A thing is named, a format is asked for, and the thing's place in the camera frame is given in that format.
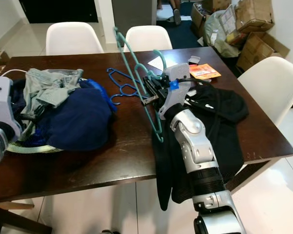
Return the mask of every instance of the white tile floor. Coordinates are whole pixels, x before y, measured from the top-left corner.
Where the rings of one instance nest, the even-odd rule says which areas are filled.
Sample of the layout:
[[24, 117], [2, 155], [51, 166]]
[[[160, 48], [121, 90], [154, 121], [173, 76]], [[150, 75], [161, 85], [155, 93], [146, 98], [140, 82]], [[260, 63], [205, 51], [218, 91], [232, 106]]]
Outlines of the white tile floor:
[[[9, 56], [45, 55], [49, 24], [24, 25], [5, 46]], [[105, 51], [98, 24], [92, 25]], [[280, 130], [293, 146], [293, 109]], [[248, 234], [293, 234], [293, 157], [282, 159], [233, 195]], [[159, 207], [155, 180], [110, 186], [23, 201], [30, 211], [13, 211], [50, 225], [54, 234], [98, 234], [103, 229], [123, 234], [194, 233], [196, 213], [191, 200]], [[3, 234], [22, 234], [3, 228]]]

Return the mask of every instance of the white chair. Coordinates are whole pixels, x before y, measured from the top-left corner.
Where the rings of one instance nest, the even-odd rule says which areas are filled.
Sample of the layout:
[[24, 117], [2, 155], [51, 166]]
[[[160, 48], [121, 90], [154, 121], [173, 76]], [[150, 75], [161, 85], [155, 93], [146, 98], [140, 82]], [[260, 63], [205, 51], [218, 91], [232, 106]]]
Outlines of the white chair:
[[104, 53], [93, 28], [83, 22], [52, 24], [47, 31], [46, 55]]
[[293, 64], [280, 57], [269, 57], [238, 80], [278, 126], [293, 105]]
[[155, 25], [132, 27], [126, 34], [132, 51], [171, 50], [171, 42], [165, 28]]

